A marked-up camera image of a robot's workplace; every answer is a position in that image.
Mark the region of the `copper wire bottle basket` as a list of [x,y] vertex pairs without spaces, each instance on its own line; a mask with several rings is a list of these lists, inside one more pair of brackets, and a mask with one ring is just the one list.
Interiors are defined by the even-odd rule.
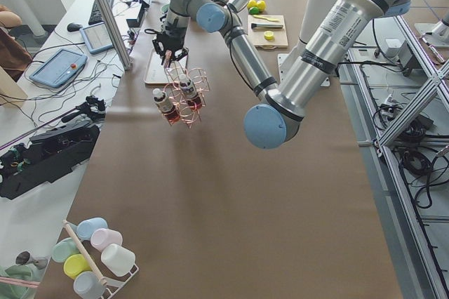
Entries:
[[171,52],[163,57],[163,69],[168,83],[163,87],[165,97],[159,111],[170,125],[184,123],[188,128],[201,121],[200,111],[206,106],[205,94],[210,91],[206,71],[187,69],[179,62],[169,64]]

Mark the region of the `tea bottle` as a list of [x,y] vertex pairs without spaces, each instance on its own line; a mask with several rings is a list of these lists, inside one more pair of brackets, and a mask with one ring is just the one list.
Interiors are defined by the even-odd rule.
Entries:
[[160,88],[155,88],[152,91],[152,94],[156,106],[170,124],[180,120],[180,113],[178,112],[177,107],[166,95],[165,91],[162,91]]
[[181,74],[179,76],[179,87],[185,98],[185,101],[192,110],[198,110],[202,108],[203,103],[196,89],[196,86],[187,75]]

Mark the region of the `cream rabbit tray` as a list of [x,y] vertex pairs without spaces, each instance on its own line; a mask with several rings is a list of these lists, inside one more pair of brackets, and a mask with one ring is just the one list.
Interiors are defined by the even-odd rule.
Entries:
[[165,69],[162,65],[162,58],[151,50],[147,63],[144,82],[147,85],[163,86],[169,84],[173,79],[178,77],[187,68],[188,56],[186,55],[180,61],[172,61],[170,67]]

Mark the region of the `blue teach pendant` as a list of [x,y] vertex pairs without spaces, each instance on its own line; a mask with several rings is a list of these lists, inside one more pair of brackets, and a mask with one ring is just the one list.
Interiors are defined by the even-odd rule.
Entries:
[[88,57],[67,49],[60,49],[34,71],[30,80],[50,88],[59,88],[76,77],[85,67]]
[[82,27],[79,31],[88,52],[92,55],[107,51],[114,47],[107,31],[106,24],[103,22]]

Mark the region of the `black keyboard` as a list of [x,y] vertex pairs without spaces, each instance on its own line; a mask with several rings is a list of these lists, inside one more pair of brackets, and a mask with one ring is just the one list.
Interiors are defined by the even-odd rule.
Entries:
[[[109,4],[109,7],[112,8],[114,5],[114,0],[107,0],[107,3]],[[94,25],[102,22],[102,12],[100,10],[99,4],[95,1],[92,5],[91,14],[88,20],[89,25]]]

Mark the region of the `steel muddler black tip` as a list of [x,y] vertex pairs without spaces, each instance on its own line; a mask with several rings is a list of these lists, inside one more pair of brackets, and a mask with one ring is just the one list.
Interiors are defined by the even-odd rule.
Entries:
[[257,23],[252,22],[250,24],[251,29],[283,29],[282,24],[266,24],[266,23]]

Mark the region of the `yellow lemon far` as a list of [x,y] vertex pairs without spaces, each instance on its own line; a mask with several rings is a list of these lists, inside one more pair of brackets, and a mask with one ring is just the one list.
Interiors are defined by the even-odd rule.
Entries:
[[250,10],[251,8],[256,8],[257,2],[256,0],[249,0],[247,3],[247,9]]

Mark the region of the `half lemon slice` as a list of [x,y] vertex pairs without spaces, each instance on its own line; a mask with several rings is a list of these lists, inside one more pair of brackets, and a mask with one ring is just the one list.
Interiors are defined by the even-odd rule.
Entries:
[[272,31],[264,32],[264,38],[266,40],[272,40],[274,38],[274,33]]

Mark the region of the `black computer mouse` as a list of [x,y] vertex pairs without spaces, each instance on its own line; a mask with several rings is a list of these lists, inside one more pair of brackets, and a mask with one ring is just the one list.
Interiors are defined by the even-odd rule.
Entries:
[[71,23],[69,23],[69,24],[67,25],[67,31],[68,31],[68,32],[77,32],[77,31],[79,31],[82,27],[83,27],[83,25],[81,25],[81,24],[71,22]]

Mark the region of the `yellow plastic knife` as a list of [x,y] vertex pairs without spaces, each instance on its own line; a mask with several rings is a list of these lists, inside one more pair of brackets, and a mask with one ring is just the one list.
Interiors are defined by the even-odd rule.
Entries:
[[277,18],[271,18],[265,15],[253,15],[253,17],[260,20],[266,20],[268,22],[280,22],[280,20]]

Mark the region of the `bamboo cutting board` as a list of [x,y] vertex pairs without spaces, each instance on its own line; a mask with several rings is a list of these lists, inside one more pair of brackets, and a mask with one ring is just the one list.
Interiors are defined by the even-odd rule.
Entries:
[[248,38],[257,48],[287,48],[288,37],[282,15],[248,15]]

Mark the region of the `blue plastic cup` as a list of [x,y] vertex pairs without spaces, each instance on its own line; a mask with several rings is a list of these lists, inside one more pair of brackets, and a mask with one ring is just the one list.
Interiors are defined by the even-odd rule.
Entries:
[[82,240],[90,240],[94,231],[107,229],[108,224],[104,218],[95,217],[81,221],[76,228],[76,235]]

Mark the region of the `pink plastic cup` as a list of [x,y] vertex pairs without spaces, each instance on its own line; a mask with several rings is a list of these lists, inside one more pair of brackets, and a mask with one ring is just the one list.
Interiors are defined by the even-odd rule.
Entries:
[[100,228],[94,231],[90,239],[91,246],[102,252],[110,244],[122,245],[123,237],[122,234],[116,230],[111,230],[107,228]]

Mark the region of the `white plastic cup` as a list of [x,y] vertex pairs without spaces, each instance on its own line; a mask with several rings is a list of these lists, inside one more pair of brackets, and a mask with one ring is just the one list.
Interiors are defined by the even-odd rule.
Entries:
[[110,244],[101,252],[102,263],[118,277],[128,274],[135,260],[134,252],[118,244]]

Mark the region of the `green plastic cup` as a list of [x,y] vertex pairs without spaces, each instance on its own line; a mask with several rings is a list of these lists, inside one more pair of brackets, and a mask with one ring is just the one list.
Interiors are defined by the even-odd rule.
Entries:
[[76,254],[79,254],[79,249],[73,239],[67,237],[54,245],[51,257],[57,263],[64,263],[70,256]]

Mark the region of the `yellow plastic cup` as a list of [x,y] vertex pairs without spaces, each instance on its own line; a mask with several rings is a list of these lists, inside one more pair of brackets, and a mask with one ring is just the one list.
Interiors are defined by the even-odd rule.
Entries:
[[87,260],[80,253],[71,255],[64,261],[63,271],[70,279],[75,280],[82,272],[91,271]]

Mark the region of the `grey plastic cup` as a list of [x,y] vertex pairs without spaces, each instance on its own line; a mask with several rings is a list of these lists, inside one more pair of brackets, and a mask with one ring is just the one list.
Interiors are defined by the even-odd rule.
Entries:
[[73,284],[74,292],[84,299],[100,298],[106,287],[102,285],[92,271],[80,273]]

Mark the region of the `steel jigger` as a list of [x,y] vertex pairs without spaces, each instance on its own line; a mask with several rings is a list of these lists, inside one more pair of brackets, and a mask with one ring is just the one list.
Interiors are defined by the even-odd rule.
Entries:
[[16,265],[33,265],[38,270],[43,270],[48,265],[48,258],[33,257],[29,251],[19,253],[15,259]]

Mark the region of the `aluminium frame post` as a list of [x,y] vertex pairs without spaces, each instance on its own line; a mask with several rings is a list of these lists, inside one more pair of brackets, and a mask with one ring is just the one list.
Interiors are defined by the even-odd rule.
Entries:
[[112,9],[109,7],[107,0],[95,0],[95,1],[100,6],[103,21],[106,24],[106,28],[112,40],[112,44],[115,48],[115,51],[119,57],[121,64],[123,65],[124,70],[125,71],[130,70],[132,67],[131,58],[121,38],[121,33],[117,26]]

